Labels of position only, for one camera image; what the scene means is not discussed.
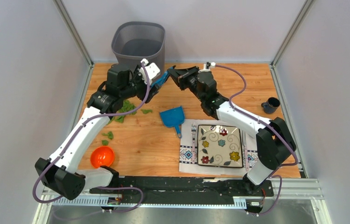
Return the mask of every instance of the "white wall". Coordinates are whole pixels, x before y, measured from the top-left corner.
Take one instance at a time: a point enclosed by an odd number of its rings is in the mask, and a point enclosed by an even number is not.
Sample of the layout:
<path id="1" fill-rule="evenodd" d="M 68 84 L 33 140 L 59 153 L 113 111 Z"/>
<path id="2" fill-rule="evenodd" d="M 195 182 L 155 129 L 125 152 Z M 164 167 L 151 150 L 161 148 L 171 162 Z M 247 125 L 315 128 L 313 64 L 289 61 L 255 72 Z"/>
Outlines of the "white wall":
<path id="1" fill-rule="evenodd" d="M 271 61 L 305 0 L 63 0 L 94 61 L 128 21 L 166 29 L 166 61 Z"/>
<path id="2" fill-rule="evenodd" d="M 87 70 L 53 1 L 0 1 L 0 224 L 31 223 L 34 164 L 66 137 Z"/>
<path id="3" fill-rule="evenodd" d="M 350 0 L 316 0 L 277 68 L 306 170 L 350 223 Z"/>

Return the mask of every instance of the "robotic arm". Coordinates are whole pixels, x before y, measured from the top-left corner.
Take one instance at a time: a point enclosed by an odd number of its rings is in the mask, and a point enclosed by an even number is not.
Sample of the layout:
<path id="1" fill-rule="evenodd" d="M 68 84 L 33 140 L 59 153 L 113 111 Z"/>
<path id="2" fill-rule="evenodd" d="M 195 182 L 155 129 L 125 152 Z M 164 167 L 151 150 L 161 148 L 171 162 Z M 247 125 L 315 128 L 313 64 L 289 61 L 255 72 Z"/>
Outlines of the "robotic arm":
<path id="1" fill-rule="evenodd" d="M 200 100 L 201 107 L 207 115 L 233 124 L 250 136 L 256 136 L 259 161 L 243 179 L 245 180 L 245 189 L 248 192 L 259 189 L 261 183 L 289 157 L 290 152 L 281 141 L 273 139 L 273 133 L 264 125 L 231 108 L 229 100 L 217 92 L 217 83 L 210 71 L 210 66 L 211 64 L 207 63 L 202 70 L 199 70 L 198 67 L 180 70 L 171 68 L 163 77 L 159 77 L 160 69 L 154 63 L 145 67 L 147 75 L 139 66 L 131 71 L 125 65 L 113 65 L 108 70 L 107 80 L 99 86 L 97 92 L 92 94 L 78 124 L 64 143 L 48 159 L 38 159 L 35 164 L 37 173 L 40 175 L 60 155 L 77 129 L 88 118 L 118 111 L 123 106 L 125 99 L 137 96 L 142 100 L 147 90 L 147 79 L 150 83 L 153 83 L 146 101 L 148 103 L 158 93 L 162 84 L 171 76 L 181 90 L 190 89 Z M 284 120 L 280 118 L 269 120 L 242 108 L 238 107 L 238 109 L 269 123 L 291 145 L 293 150 L 296 149 Z M 100 117 L 85 124 L 84 128 L 79 130 L 77 137 L 68 146 L 65 154 L 43 176 L 43 185 L 69 200 L 75 199 L 85 189 L 99 186 L 118 187 L 116 178 L 119 174 L 109 167 L 102 166 L 93 170 L 77 170 L 88 146 L 110 119 L 112 117 Z"/>

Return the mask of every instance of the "dustpan handle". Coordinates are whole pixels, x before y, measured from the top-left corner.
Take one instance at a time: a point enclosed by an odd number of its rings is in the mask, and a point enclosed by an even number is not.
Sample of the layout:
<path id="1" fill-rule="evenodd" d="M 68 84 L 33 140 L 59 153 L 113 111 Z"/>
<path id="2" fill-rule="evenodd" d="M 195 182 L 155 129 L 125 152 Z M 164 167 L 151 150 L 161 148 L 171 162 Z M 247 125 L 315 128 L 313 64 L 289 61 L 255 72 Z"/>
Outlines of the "dustpan handle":
<path id="1" fill-rule="evenodd" d="M 182 133 L 181 133 L 181 130 L 179 128 L 179 125 L 175 126 L 175 130 L 176 130 L 176 133 L 178 134 L 178 138 L 182 138 Z"/>

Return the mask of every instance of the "black mug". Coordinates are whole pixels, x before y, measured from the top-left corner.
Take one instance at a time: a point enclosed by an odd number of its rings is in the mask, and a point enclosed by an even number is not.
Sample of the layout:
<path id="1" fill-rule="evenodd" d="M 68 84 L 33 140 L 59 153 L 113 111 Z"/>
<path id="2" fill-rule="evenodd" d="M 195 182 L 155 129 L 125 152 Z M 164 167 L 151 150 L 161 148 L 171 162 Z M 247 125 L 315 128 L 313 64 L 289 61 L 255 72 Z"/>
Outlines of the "black mug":
<path id="1" fill-rule="evenodd" d="M 261 104 L 265 113 L 274 113 L 280 106 L 280 101 L 275 97 L 270 97 L 266 102 Z"/>

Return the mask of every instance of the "fork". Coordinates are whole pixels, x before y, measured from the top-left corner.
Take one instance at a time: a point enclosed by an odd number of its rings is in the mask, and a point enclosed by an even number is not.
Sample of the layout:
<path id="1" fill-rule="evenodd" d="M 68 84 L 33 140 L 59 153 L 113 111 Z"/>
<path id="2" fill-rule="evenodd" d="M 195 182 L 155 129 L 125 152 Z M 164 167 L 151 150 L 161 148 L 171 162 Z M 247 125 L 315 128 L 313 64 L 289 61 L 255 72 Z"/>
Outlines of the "fork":
<path id="1" fill-rule="evenodd" d="M 192 157 L 192 160 L 191 160 L 192 164 L 194 164 L 194 162 L 195 162 L 196 133 L 197 133 L 197 123 L 193 121 L 191 123 L 191 135 L 192 135 L 191 148 L 192 148 L 192 154 L 193 154 L 193 157 Z"/>

